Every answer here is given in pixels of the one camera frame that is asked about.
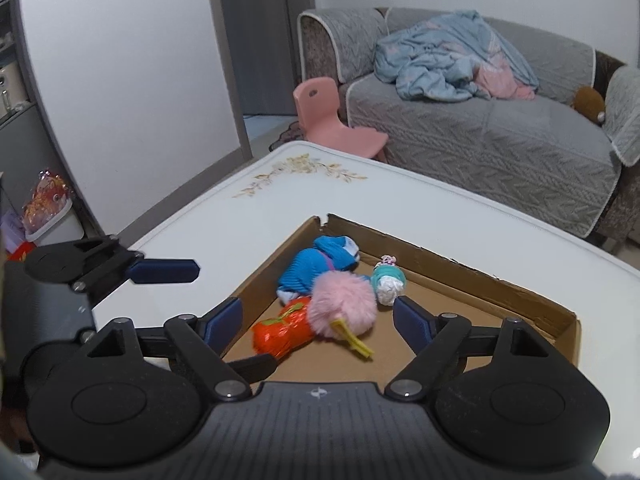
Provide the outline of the light blue crumpled blanket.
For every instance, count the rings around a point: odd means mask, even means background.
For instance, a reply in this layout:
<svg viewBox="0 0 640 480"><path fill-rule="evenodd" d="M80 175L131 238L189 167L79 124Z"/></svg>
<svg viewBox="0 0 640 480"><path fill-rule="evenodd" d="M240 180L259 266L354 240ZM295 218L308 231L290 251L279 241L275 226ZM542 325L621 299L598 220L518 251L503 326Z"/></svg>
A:
<svg viewBox="0 0 640 480"><path fill-rule="evenodd" d="M475 11L440 14L378 40L374 73L405 101L495 99L474 82L480 64L502 55L536 93L539 80L521 52Z"/></svg>

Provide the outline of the brown plush toy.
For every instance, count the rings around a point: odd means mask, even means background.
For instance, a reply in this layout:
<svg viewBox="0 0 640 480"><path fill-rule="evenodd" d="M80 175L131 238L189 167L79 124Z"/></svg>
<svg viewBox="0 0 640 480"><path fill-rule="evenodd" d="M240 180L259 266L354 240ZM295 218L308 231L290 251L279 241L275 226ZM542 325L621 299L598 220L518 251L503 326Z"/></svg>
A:
<svg viewBox="0 0 640 480"><path fill-rule="evenodd" d="M572 109L597 126L602 126L605 122L604 99L591 87L580 87L576 90Z"/></svg>

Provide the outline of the red snack bag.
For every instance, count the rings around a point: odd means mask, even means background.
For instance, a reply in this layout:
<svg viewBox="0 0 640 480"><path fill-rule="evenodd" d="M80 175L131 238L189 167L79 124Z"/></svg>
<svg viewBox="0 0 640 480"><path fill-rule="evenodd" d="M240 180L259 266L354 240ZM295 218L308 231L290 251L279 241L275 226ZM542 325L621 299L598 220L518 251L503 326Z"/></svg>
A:
<svg viewBox="0 0 640 480"><path fill-rule="evenodd" d="M70 188L65 180L49 169L40 171L32 196L22 210L25 234L31 240L46 232L72 208Z"/></svg>

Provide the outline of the orange plastic bundle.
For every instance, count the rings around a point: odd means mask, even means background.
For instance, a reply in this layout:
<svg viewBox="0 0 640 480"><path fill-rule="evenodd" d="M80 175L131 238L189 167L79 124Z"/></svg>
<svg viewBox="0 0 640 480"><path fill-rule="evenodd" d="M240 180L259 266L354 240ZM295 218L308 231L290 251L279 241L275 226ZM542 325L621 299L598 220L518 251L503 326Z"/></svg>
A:
<svg viewBox="0 0 640 480"><path fill-rule="evenodd" d="M252 327L255 353L270 354L281 361L313 341L316 334L307 320L310 300L309 296L295 298L275 318L257 322Z"/></svg>

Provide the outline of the grey quilted sofa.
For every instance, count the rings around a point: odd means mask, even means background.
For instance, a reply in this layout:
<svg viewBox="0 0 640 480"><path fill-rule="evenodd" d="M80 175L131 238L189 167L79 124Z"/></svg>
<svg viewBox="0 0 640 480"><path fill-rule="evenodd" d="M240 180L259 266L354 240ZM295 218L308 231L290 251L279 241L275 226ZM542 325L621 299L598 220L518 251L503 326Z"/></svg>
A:
<svg viewBox="0 0 640 480"><path fill-rule="evenodd" d="M426 9L311 9L297 20L305 78L330 77L338 114L388 134L397 167L464 188L580 238L626 240L639 221L639 71L588 44L503 20L491 26L532 66L530 101L405 101L374 73L378 40L433 17ZM605 102L597 126L576 90Z"/></svg>

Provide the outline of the blue white sock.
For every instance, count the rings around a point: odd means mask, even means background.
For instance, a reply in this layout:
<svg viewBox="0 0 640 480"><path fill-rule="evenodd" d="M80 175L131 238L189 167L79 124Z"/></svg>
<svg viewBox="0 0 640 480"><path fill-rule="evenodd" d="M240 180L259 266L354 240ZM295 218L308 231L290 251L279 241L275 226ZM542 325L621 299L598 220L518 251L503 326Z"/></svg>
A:
<svg viewBox="0 0 640 480"><path fill-rule="evenodd" d="M310 296L314 280L329 271L356 268L360 249L348 236L317 237L312 246L298 252L278 281L277 296L288 304L301 296Z"/></svg>

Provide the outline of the teal white small sock roll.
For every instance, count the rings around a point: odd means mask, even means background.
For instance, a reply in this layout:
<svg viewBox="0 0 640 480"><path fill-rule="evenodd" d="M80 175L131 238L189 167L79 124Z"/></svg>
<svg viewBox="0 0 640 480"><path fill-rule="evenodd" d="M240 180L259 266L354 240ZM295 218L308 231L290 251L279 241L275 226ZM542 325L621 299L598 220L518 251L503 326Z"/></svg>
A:
<svg viewBox="0 0 640 480"><path fill-rule="evenodd" d="M393 256L382 256L374 266L370 279L376 300L381 306L393 307L395 300L405 295L407 280Z"/></svg>

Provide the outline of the pink garment on sofa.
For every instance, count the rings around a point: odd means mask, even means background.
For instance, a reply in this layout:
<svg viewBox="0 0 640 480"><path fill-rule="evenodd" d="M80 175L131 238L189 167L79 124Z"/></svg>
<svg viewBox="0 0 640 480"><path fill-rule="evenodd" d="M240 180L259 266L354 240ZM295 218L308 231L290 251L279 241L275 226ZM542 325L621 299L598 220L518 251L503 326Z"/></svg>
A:
<svg viewBox="0 0 640 480"><path fill-rule="evenodd" d="M535 91L516 79L509 62L495 55L477 67L474 82L492 98L500 100L532 100Z"/></svg>

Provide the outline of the brown cardboard tray box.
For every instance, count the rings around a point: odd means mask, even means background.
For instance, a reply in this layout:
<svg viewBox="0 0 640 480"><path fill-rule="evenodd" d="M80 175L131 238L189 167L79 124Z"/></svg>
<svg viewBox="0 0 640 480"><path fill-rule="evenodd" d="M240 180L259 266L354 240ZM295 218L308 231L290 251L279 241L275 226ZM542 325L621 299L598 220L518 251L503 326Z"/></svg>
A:
<svg viewBox="0 0 640 480"><path fill-rule="evenodd" d="M408 280L407 295L432 315L460 314L475 326L498 327L505 318L521 318L570 362L578 363L582 326L577 315L530 290L464 266L429 250L332 214L311 217L235 291L242 301L242 330L224 350L228 361L254 354L253 325L281 311L277 281L296 252L320 235L347 235L360 247L360 274L370 274L382 255L397 258ZM316 338L282 360L272 374L280 382L375 382L385 386L414 357L387 308L362 341L372 349L365 360L341 342Z"/></svg>

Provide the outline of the grey door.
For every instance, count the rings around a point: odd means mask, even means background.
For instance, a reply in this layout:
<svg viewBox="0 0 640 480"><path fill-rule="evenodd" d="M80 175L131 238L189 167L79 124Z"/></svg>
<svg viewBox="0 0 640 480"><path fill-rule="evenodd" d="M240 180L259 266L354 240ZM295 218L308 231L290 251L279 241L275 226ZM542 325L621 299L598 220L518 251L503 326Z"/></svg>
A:
<svg viewBox="0 0 640 480"><path fill-rule="evenodd" d="M302 80L298 14L314 0L221 0L240 107L245 115L293 115Z"/></svg>

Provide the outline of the grey floor mat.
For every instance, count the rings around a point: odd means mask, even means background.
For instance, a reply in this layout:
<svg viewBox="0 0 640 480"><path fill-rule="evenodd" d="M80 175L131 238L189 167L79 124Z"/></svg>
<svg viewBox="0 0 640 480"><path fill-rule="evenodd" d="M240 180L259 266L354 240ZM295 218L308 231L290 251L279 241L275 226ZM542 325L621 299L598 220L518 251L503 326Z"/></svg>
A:
<svg viewBox="0 0 640 480"><path fill-rule="evenodd" d="M304 129L299 125L299 122L292 122L292 124L288 125L285 132L282 132L280 136L278 136L277 140L274 140L269 145L269 151L273 152L283 144L303 140L305 140Z"/></svg>

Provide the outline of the pink plastic child chair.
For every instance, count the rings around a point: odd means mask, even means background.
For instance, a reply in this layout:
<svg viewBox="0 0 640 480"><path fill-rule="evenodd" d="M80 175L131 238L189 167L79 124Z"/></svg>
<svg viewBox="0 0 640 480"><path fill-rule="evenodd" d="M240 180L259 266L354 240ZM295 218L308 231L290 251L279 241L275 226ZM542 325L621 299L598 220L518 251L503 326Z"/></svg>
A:
<svg viewBox="0 0 640 480"><path fill-rule="evenodd" d="M366 159L386 162L388 134L375 128L349 127L338 117L340 95L330 77L308 79L293 91L306 141Z"/></svg>

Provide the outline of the pink fluffy pompom ball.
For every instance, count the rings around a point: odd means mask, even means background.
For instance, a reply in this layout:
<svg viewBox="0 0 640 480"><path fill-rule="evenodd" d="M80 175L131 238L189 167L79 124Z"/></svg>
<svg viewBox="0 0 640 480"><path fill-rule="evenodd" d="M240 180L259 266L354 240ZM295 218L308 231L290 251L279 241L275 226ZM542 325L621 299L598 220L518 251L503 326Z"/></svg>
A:
<svg viewBox="0 0 640 480"><path fill-rule="evenodd" d="M373 350L360 337L372 330L377 316L378 303L366 276L328 271L314 280L307 320L316 335L345 341L360 358L370 360Z"/></svg>

